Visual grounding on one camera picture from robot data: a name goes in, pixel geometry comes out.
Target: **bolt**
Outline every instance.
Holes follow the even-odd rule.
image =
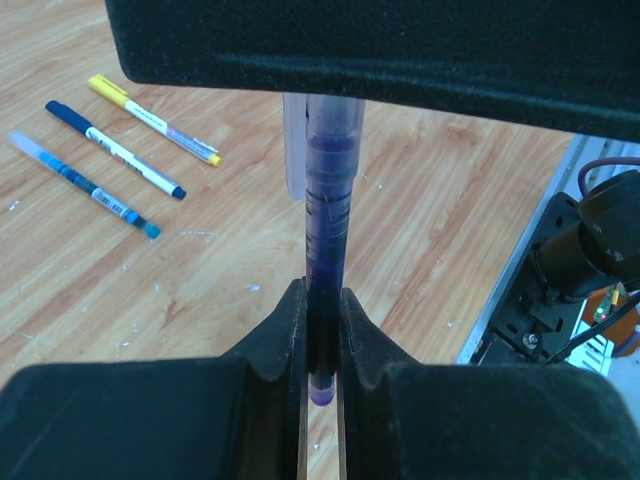
[[[538,336],[535,333],[525,333],[522,344],[527,350],[534,350],[538,346]]]

